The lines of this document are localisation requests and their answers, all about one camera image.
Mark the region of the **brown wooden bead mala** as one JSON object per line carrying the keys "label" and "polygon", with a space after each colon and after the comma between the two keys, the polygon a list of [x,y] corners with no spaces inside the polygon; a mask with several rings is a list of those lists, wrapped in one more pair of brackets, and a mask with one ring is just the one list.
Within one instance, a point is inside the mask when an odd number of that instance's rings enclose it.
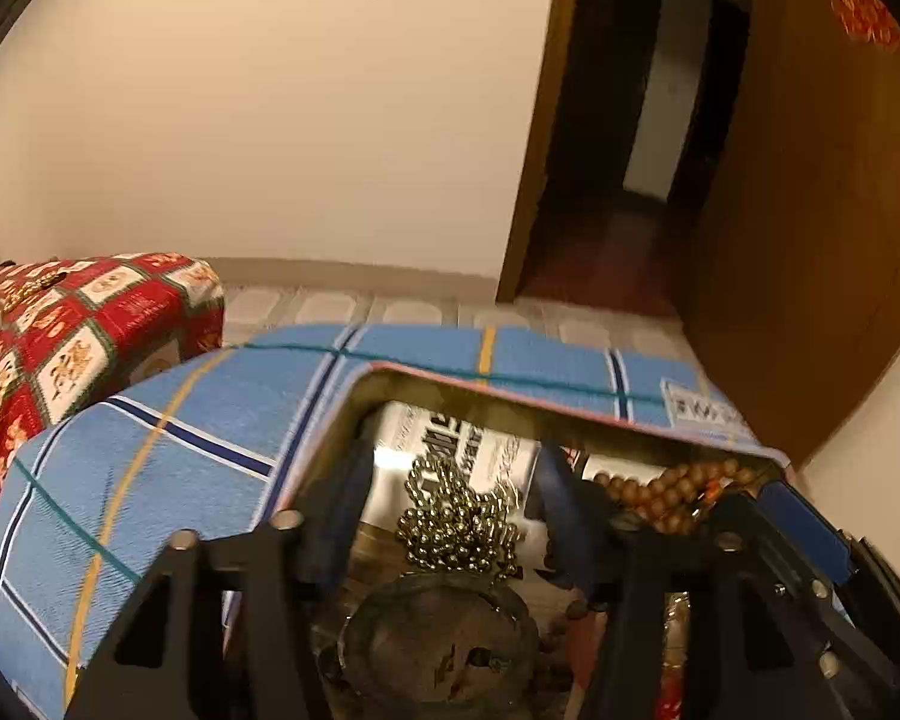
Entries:
{"label": "brown wooden bead mala", "polygon": [[560,450],[538,458],[525,515],[546,527],[544,578],[577,593],[577,610],[566,614],[566,652],[579,688],[590,684],[596,667],[603,634],[596,618],[621,600],[639,539],[691,538],[720,499],[756,479],[758,472],[736,458],[670,466],[647,483],[603,468],[585,478]]}

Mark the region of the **green jade bangle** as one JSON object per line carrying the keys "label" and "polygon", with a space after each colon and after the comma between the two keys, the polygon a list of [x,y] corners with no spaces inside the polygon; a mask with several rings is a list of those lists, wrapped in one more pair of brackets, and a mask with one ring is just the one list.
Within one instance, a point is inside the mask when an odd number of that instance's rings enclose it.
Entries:
{"label": "green jade bangle", "polygon": [[367,718],[509,718],[535,671],[538,628],[505,585],[413,574],[369,593],[338,658]]}

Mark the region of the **pink bangle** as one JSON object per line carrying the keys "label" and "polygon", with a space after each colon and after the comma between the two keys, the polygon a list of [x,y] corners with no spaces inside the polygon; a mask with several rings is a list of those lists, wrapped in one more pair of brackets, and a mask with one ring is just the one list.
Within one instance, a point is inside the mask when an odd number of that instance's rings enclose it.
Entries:
{"label": "pink bangle", "polygon": [[656,720],[679,720],[685,694],[685,669],[689,647],[691,599],[688,592],[665,596],[662,671],[655,700]]}

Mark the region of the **blue plaid tablecloth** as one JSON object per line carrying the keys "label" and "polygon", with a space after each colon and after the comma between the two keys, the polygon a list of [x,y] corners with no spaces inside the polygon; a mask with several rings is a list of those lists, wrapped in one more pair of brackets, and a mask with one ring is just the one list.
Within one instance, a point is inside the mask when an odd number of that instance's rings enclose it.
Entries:
{"label": "blue plaid tablecloth", "polygon": [[528,328],[301,325],[151,377],[19,442],[0,497],[0,670],[40,718],[175,530],[271,514],[343,390],[374,361],[489,383],[728,444],[740,411],[674,359]]}

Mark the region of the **pink metal tin box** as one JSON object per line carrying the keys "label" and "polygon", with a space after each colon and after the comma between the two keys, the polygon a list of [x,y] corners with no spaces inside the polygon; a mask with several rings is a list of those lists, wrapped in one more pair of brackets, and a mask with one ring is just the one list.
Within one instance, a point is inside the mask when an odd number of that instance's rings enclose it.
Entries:
{"label": "pink metal tin box", "polygon": [[538,455],[546,445],[554,445],[561,452],[567,447],[595,452],[632,450],[639,455],[658,455],[666,461],[736,458],[756,470],[766,470],[774,478],[782,476],[788,465],[775,450],[733,447],[708,437],[642,429],[619,419],[562,408],[486,385],[471,385],[414,367],[374,364],[352,382],[352,387],[329,411],[322,433],[304,456],[294,461],[286,483],[279,489],[274,514],[299,507],[305,491],[328,475],[336,458],[351,449],[356,440],[372,440],[368,431],[390,401],[534,440],[539,444]]}

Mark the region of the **brown wooden door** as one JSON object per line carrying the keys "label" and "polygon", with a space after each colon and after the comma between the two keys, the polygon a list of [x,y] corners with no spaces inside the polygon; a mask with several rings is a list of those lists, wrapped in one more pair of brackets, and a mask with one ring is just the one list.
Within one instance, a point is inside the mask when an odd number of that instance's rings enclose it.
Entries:
{"label": "brown wooden door", "polygon": [[752,0],[678,305],[763,444],[805,463],[854,413],[900,350],[900,43],[855,43],[831,0]]}

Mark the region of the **red patterned bedspread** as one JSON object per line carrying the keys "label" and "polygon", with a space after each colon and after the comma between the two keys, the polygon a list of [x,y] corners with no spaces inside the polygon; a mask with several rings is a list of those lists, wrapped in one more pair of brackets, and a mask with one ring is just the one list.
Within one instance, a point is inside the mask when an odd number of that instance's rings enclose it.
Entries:
{"label": "red patterned bedspread", "polygon": [[169,252],[0,265],[0,496],[27,440],[222,344],[224,286]]}

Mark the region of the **red double happiness sticker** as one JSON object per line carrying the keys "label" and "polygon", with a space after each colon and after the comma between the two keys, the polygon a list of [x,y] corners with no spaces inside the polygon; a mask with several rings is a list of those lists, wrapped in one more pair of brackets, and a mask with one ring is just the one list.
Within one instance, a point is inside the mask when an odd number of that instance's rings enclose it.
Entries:
{"label": "red double happiness sticker", "polygon": [[900,43],[900,27],[881,0],[831,0],[836,15],[852,41],[894,50]]}

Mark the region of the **brown wooden door frame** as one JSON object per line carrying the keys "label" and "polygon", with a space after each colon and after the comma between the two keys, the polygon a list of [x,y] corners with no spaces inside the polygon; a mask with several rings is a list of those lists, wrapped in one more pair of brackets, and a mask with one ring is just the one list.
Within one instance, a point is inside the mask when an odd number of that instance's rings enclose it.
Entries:
{"label": "brown wooden door frame", "polygon": [[533,224],[538,216],[539,200],[548,180],[549,146],[553,141],[554,121],[559,107],[560,88],[566,71],[567,50],[571,42],[577,0],[551,0],[548,31],[536,88],[530,132],[510,224],[504,263],[497,283],[496,301],[510,304],[518,296],[526,252],[532,240]]}

